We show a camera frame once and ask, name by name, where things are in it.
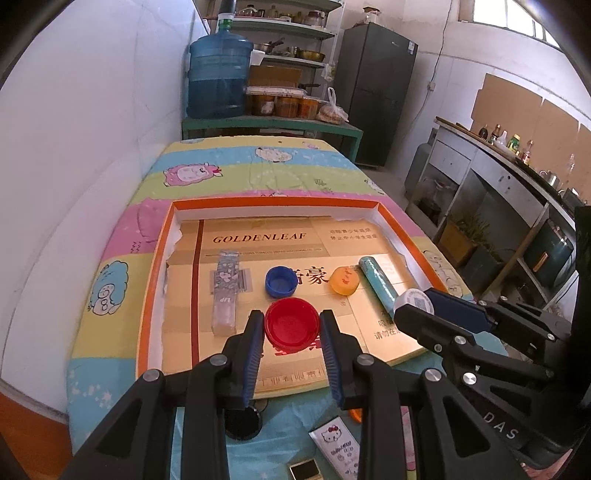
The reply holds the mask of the orange bottle cap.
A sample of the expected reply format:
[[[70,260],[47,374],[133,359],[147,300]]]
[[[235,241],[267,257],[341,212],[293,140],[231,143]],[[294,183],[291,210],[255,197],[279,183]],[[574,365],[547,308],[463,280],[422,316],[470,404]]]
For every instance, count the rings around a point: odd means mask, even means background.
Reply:
[[[363,410],[362,409],[349,410],[349,416],[358,424],[361,424],[363,422]]]
[[[353,267],[341,266],[335,269],[329,278],[329,286],[336,294],[353,295],[360,285],[360,277]]]

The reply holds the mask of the grey kitchen counter cabinet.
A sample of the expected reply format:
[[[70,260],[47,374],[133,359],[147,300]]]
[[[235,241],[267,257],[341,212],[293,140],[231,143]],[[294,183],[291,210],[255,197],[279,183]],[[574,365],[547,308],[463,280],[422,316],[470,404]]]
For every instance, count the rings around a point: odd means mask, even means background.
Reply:
[[[465,128],[436,119],[407,213],[477,299],[502,295],[571,319],[576,227],[531,169]]]

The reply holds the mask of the clear glitter rectangular box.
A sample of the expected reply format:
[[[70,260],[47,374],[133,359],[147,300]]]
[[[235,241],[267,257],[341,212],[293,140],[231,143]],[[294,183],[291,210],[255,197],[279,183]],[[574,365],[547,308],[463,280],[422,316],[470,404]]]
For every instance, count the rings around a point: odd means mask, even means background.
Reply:
[[[250,292],[252,275],[249,268],[240,265],[240,253],[220,251],[211,280],[211,331],[214,336],[229,337],[242,333],[249,313],[239,297]]]

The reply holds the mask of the dark grey refrigerator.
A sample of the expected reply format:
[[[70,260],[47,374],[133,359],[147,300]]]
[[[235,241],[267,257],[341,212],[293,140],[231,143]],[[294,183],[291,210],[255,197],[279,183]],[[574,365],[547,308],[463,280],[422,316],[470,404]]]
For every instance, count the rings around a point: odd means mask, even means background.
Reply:
[[[349,124],[363,131],[356,163],[386,165],[417,53],[417,43],[376,23],[345,31],[334,88]]]

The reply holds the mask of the gold rectangular box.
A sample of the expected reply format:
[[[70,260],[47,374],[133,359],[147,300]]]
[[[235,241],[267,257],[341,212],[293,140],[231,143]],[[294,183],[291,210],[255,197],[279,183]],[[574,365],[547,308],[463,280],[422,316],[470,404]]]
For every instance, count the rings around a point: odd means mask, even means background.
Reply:
[[[290,464],[288,470],[290,470],[291,478],[294,480],[324,480],[314,458]]]

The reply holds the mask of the white metal shelf rack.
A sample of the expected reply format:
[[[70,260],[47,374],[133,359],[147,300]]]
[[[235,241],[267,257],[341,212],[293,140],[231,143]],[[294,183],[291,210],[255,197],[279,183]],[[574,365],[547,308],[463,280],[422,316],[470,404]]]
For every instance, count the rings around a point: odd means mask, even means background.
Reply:
[[[342,1],[238,1],[232,31],[266,48],[263,65],[301,71],[301,86],[322,98],[332,81]]]

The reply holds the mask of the blue water jug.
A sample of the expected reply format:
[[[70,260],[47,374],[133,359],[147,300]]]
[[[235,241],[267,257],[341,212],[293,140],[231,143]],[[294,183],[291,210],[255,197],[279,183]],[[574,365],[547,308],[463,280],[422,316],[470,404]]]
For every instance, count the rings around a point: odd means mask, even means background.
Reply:
[[[189,47],[186,114],[192,119],[221,119],[245,114],[253,44],[231,32],[232,13],[217,17],[217,31]]]

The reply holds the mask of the white QR bottle cap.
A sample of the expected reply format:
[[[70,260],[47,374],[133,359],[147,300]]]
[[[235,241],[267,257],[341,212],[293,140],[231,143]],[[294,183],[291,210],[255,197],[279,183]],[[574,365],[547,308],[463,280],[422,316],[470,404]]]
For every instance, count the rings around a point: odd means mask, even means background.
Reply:
[[[394,312],[401,307],[411,305],[429,314],[435,313],[435,308],[427,294],[417,288],[409,288],[394,300]]]

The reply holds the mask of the white Hello Kitty box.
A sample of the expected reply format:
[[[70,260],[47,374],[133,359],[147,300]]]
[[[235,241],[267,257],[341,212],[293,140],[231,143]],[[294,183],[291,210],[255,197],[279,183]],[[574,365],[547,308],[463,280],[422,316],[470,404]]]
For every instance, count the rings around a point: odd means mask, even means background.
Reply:
[[[308,433],[315,446],[344,480],[356,480],[360,467],[360,444],[342,418],[336,416]]]

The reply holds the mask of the shallow orange-rimmed cardboard box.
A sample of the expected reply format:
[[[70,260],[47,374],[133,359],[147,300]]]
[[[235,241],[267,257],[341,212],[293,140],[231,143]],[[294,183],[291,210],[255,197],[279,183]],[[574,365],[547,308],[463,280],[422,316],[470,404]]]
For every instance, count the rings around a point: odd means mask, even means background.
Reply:
[[[328,383],[320,315],[329,310],[363,351],[390,364],[421,353],[372,285],[397,294],[442,289],[410,227],[377,200],[228,197],[177,200],[159,231],[144,295],[138,373],[191,368],[263,323],[254,393],[290,395]]]

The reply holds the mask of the colourful cartoon sheep bedsheet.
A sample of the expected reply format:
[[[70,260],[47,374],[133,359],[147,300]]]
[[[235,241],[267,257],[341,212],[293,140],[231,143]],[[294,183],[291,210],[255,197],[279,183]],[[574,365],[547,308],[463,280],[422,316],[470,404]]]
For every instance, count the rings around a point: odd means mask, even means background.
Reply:
[[[245,195],[379,199],[446,285],[472,301],[469,287],[394,200],[322,140],[235,136],[175,142],[162,152],[117,221],[83,307],[66,373],[72,451],[135,380],[140,309],[148,270],[172,199]],[[228,441],[232,479],[290,479],[287,464],[315,457],[335,471],[308,430],[338,412],[326,389],[270,401],[253,440]]]

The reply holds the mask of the plastic bag of buns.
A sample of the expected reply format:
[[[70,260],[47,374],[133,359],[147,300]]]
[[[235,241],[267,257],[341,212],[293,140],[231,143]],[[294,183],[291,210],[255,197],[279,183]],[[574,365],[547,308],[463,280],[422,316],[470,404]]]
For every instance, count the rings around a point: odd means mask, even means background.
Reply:
[[[318,107],[317,119],[335,125],[349,122],[349,115],[337,104],[337,95],[335,95],[334,88],[328,88],[328,101]]]

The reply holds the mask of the black bottle cap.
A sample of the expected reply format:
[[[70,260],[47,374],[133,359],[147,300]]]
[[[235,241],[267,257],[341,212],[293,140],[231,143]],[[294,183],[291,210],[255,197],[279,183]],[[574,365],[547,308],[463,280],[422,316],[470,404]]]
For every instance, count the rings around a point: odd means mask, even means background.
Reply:
[[[263,418],[256,407],[249,405],[245,409],[225,410],[225,434],[236,441],[249,441],[256,438],[263,427]]]

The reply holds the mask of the blue bottle cap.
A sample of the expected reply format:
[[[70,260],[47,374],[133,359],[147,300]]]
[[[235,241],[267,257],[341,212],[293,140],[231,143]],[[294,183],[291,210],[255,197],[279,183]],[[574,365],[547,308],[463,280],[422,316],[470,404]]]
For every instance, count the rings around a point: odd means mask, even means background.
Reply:
[[[264,286],[270,297],[283,299],[293,296],[297,285],[297,274],[286,266],[276,266],[266,272]]]

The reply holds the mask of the red bottle cap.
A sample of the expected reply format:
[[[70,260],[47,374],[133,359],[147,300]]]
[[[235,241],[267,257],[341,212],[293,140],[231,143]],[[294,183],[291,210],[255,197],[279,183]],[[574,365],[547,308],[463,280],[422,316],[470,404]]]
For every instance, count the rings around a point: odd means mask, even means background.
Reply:
[[[304,299],[283,298],[267,308],[264,330],[273,347],[286,353],[297,353],[308,348],[317,339],[320,315]]]

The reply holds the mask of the teal rectangular box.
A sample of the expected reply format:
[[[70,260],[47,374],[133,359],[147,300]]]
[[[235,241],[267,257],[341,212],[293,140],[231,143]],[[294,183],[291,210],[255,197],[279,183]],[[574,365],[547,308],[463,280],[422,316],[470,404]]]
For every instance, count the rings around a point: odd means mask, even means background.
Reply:
[[[393,284],[373,256],[363,256],[358,264],[384,310],[388,313],[390,321],[394,322],[394,304],[398,298],[398,293]]]

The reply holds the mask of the green low bench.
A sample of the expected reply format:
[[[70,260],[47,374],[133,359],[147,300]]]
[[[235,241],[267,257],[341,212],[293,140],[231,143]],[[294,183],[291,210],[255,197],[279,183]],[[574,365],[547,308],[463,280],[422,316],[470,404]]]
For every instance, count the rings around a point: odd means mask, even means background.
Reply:
[[[193,138],[205,138],[214,132],[217,134],[259,134],[260,131],[270,130],[321,133],[332,136],[339,136],[344,139],[342,148],[339,150],[352,162],[356,162],[360,145],[362,143],[363,131],[349,124],[331,124],[318,120],[300,118],[284,118],[276,116],[252,116],[243,115],[221,119],[192,119],[185,117],[181,121],[181,138],[183,140]]]

